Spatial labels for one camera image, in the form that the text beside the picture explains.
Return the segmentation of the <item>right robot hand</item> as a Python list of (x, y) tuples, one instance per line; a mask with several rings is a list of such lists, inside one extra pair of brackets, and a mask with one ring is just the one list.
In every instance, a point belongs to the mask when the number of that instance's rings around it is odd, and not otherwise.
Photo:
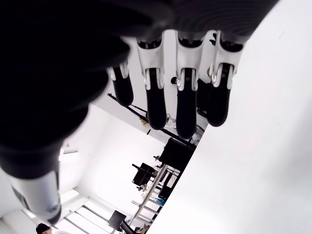
[(59, 153), (89, 104), (113, 81), (133, 101), (127, 66), (137, 40), (148, 122), (166, 123), (163, 33), (176, 32), (176, 129), (196, 129), (204, 37), (216, 31), (208, 122), (222, 125), (245, 43), (274, 0), (3, 0), (0, 3), (0, 166), (27, 210), (55, 224), (61, 215)]

